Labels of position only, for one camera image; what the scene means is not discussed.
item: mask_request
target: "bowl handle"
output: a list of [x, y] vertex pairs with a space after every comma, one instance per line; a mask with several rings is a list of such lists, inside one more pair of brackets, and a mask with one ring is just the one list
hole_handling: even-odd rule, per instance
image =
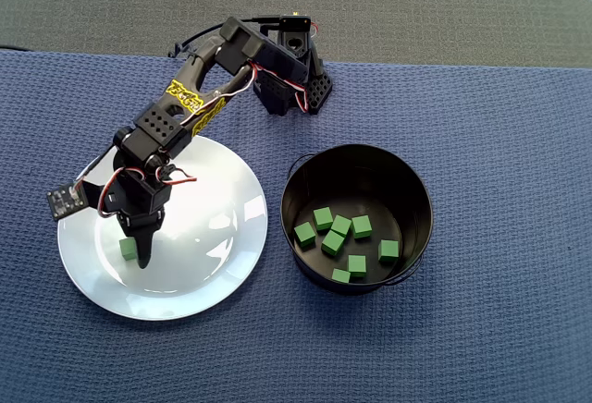
[[413, 268], [411, 269], [411, 271], [409, 271], [407, 274], [405, 274], [403, 276], [400, 276], [400, 277], [394, 279], [393, 281], [391, 281], [389, 283], [385, 283], [383, 286], [395, 286], [395, 285], [398, 285], [401, 281], [405, 281], [411, 275], [415, 274], [415, 271], [417, 271], [417, 269], [419, 269], [419, 266], [421, 266], [423, 262], [424, 262], [424, 254], [422, 253], [419, 257], [419, 260], [417, 260], [417, 262], [415, 262], [415, 264], [413, 265]]
[[290, 176], [292, 175], [292, 170], [294, 170], [294, 166], [296, 164], [298, 164], [299, 161], [301, 161], [301, 159], [303, 158], [310, 158], [311, 156], [315, 156], [314, 153], [305, 153], [304, 155], [302, 155], [301, 157], [299, 157], [294, 163], [292, 163], [292, 165], [290, 166], [290, 170], [288, 171], [288, 178], [290, 178]]

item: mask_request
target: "circuit board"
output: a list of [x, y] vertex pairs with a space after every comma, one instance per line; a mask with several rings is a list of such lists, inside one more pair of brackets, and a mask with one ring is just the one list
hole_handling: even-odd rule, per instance
[[47, 200], [52, 210], [54, 221], [65, 218], [69, 215], [88, 207], [89, 202], [84, 194], [84, 188], [80, 184], [74, 189], [76, 183], [69, 183], [60, 186], [58, 189], [47, 192]]

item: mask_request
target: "bowl rim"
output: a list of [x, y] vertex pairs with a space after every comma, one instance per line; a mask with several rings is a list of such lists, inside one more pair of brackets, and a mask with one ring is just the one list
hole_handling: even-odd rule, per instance
[[[310, 264], [308, 264], [306, 262], [305, 259], [303, 259], [298, 254], [298, 252], [296, 251], [296, 248], [294, 248], [294, 245], [290, 241], [290, 237], [288, 236], [288, 230], [286, 229], [286, 225], [284, 224], [284, 215], [282, 213], [282, 209], [283, 209], [284, 199], [286, 197], [286, 189], [288, 188], [288, 185], [289, 185], [290, 181], [292, 180], [292, 178], [307, 163], [309, 163], [310, 161], [314, 160], [316, 157], [318, 157], [322, 153], [334, 151], [334, 150], [337, 150], [337, 149], [340, 149], [340, 148], [343, 148], [343, 147], [365, 147], [365, 148], [369, 148], [369, 149], [371, 149], [373, 151], [380, 151], [380, 152], [384, 152], [384, 153], [389, 153], [390, 155], [394, 156], [399, 161], [401, 161], [404, 165], [406, 165], [409, 168], [409, 170], [412, 171], [412, 173], [417, 177], [417, 179], [421, 183], [422, 187], [424, 188], [424, 192], [425, 192], [425, 195], [427, 197], [427, 205], [429, 207], [429, 232], [427, 234], [427, 238], [425, 239], [424, 246], [421, 248], [421, 250], [419, 252], [417, 252], [417, 258], [415, 259], [415, 261], [413, 263], [411, 263], [405, 269], [403, 269], [402, 271], [400, 271], [398, 274], [396, 274], [394, 276], [391, 276], [389, 278], [385, 278], [384, 280], [378, 281], [378, 282], [375, 282], [375, 283], [348, 283], [348, 284], [344, 284], [344, 283], [340, 283], [339, 281], [335, 281], [335, 280], [333, 280], [331, 278], [327, 278], [326, 276], [319, 274]], [[335, 147], [330, 147], [328, 149], [324, 149], [323, 151], [320, 151], [320, 152], [317, 152], [317, 153], [313, 154], [313, 156], [311, 156], [310, 158], [308, 158], [307, 160], [305, 160], [304, 163], [302, 163], [296, 170], [294, 170], [293, 172], [291, 172], [290, 175], [288, 176], [288, 180], [286, 181], [286, 184], [284, 185], [284, 189], [282, 190], [281, 202], [279, 203], [279, 218], [281, 220], [281, 228], [282, 228], [282, 230], [284, 232], [284, 237], [286, 237], [286, 240], [288, 241], [288, 244], [290, 245], [290, 248], [292, 249], [292, 253], [296, 257], [298, 257], [301, 262], [303, 262], [304, 264], [306, 264], [306, 266], [308, 266], [308, 268], [310, 268], [315, 274], [320, 275], [321, 277], [323, 277], [324, 279], [326, 279], [326, 281], [330, 281], [331, 283], [333, 283], [335, 285], [349, 286], [349, 287], [358, 287], [358, 288], [362, 288], [362, 287], [381, 287], [381, 286], [384, 286], [386, 283], [389, 283], [389, 282], [391, 282], [393, 280], [396, 280], [396, 279], [404, 276], [417, 263], [419, 263], [423, 259], [424, 252], [426, 251], [427, 245], [429, 244], [429, 241], [432, 238], [432, 232], [434, 230], [434, 208], [432, 206], [432, 198], [430, 197], [429, 191], [427, 190], [426, 184], [422, 180], [422, 178], [417, 174], [417, 172], [415, 172], [415, 170], [413, 170], [413, 168], [410, 165], [408, 165], [402, 158], [400, 158], [395, 153], [390, 152], [390, 151], [387, 151], [386, 149], [382, 149], [380, 147], [373, 146], [371, 144], [363, 144], [363, 143], [341, 144], [339, 146], [335, 146]]]

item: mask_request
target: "yellow label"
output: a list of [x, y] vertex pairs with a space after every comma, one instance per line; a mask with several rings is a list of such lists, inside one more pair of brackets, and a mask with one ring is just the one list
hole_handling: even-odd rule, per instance
[[205, 127], [205, 125], [207, 123], [209, 123], [210, 120], [214, 116], [216, 116], [222, 110], [222, 107], [224, 107], [225, 105], [226, 105], [226, 100], [224, 98], [220, 98], [220, 101], [218, 101], [216, 103], [214, 108], [212, 110], [210, 110], [207, 114], [202, 116], [197, 123], [195, 123], [195, 126], [193, 126], [193, 133], [191, 134], [191, 136], [194, 137], [195, 135], [200, 133], [202, 131], [202, 129]]
[[173, 95], [177, 98], [184, 107], [194, 114], [197, 112], [202, 105], [204, 105], [204, 100], [200, 98], [197, 93], [192, 91], [188, 91], [185, 89], [183, 84], [178, 82], [176, 79], [170, 81], [170, 85], [166, 88], [166, 93]]

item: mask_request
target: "black metal bowl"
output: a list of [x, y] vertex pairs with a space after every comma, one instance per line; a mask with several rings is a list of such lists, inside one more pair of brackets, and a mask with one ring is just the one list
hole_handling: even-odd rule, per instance
[[[345, 295], [392, 286], [411, 276], [423, 260], [434, 223], [420, 177], [393, 153], [363, 144], [304, 155], [298, 161], [307, 156], [311, 158], [290, 176], [281, 201], [284, 234], [304, 274], [320, 287]], [[307, 221], [315, 226], [313, 210], [322, 207], [330, 207], [333, 216], [368, 215], [372, 235], [354, 239], [350, 232], [335, 257], [321, 251], [326, 232], [317, 232], [314, 245], [302, 249], [294, 227]], [[381, 239], [400, 242], [394, 264], [378, 262]], [[334, 268], [347, 270], [348, 255], [366, 256], [366, 276], [350, 283], [332, 280]]]

